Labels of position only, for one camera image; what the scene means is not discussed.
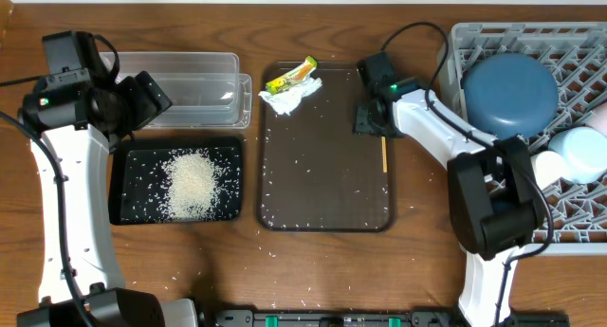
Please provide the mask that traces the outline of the cream paper cup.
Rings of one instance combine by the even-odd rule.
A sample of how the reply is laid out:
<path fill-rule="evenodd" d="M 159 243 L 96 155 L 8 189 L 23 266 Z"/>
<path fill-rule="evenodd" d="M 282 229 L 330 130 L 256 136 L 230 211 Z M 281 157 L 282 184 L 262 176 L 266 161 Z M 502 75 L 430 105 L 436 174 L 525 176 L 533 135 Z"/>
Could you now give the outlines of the cream paper cup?
<path fill-rule="evenodd" d="M 563 158 L 553 151 L 540 152 L 530 160 L 536 183 L 541 190 L 568 174 L 568 167 Z"/>

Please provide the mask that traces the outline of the pink white cup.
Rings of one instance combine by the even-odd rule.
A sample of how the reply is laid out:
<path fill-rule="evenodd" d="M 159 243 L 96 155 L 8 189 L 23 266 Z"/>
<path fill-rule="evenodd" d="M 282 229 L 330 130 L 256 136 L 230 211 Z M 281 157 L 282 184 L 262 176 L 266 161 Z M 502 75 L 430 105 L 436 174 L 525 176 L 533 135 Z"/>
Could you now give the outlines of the pink white cup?
<path fill-rule="evenodd" d="M 586 125 L 607 136 L 607 103 L 604 102 L 591 111 Z"/>

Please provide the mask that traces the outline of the silver foil wrapper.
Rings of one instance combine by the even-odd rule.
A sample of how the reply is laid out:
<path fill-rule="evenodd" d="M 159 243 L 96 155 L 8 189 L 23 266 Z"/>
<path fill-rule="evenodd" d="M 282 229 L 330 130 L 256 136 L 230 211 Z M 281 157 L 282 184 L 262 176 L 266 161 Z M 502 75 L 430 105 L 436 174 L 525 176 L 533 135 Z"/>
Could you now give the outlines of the silver foil wrapper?
<path fill-rule="evenodd" d="M 321 87 L 322 80 L 320 78 L 308 78 L 306 81 L 276 95 L 261 91 L 259 96 L 266 104 L 270 105 L 275 114 L 289 116 L 300 105 L 303 98 L 312 95 Z"/>

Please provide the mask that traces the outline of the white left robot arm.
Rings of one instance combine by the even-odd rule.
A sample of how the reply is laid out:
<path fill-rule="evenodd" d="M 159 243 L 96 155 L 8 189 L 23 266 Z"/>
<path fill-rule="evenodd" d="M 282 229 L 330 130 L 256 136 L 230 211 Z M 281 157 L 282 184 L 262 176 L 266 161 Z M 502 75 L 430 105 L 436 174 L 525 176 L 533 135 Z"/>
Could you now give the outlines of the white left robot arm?
<path fill-rule="evenodd" d="M 45 261 L 39 306 L 20 326 L 195 326 L 190 299 L 162 303 L 129 290 L 114 250 L 106 166 L 113 143 L 171 101 L 145 71 L 117 81 L 85 69 L 39 80 L 18 128 L 30 139 L 43 195 Z"/>

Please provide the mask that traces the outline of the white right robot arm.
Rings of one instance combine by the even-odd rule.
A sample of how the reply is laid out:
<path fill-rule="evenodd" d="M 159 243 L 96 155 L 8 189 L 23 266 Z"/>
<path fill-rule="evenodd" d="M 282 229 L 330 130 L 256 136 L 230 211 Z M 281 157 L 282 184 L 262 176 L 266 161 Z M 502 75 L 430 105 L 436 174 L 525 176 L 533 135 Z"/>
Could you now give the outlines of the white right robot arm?
<path fill-rule="evenodd" d="M 461 315 L 469 326 L 504 323 L 514 269 L 543 221 L 524 143 L 477 130 L 415 78 L 384 77 L 364 88 L 355 133 L 408 136 L 447 170 L 451 226 L 467 257 Z"/>

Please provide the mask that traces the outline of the light blue small bowl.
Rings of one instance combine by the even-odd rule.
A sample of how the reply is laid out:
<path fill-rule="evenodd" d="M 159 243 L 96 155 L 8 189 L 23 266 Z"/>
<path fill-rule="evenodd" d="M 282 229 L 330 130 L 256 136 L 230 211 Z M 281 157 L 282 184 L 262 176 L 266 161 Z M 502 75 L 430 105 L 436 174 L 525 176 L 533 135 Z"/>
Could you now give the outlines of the light blue small bowl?
<path fill-rule="evenodd" d="M 563 160 L 563 178 L 572 183 L 597 181 L 606 172 L 606 136 L 589 127 L 556 134 L 548 149 Z"/>

